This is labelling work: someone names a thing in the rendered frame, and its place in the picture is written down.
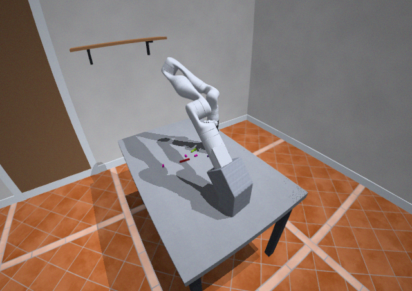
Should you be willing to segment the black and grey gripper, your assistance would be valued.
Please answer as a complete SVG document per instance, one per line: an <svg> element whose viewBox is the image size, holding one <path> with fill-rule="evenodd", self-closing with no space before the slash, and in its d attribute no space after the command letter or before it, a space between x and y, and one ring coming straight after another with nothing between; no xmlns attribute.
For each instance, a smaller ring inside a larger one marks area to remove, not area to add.
<svg viewBox="0 0 412 291"><path fill-rule="evenodd" d="M219 115L209 115L207 116L207 120L205 120L203 123L214 123L217 130L218 130L218 126L219 126ZM218 130L219 132L219 130Z"/></svg>

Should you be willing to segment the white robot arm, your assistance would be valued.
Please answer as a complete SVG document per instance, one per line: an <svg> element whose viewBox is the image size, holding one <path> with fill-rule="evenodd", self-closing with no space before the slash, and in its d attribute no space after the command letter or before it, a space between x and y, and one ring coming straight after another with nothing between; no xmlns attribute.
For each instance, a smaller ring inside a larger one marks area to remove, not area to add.
<svg viewBox="0 0 412 291"><path fill-rule="evenodd" d="M178 69L184 74L175 76ZM214 123L203 123L199 120L218 114L217 99L219 91L195 77L187 68L174 58L168 57L162 66L162 73L173 85L179 96L195 100L185 106L199 138L215 169L232 162L229 152ZM174 76L173 76L174 75ZM206 100L200 95L206 94Z"/></svg>

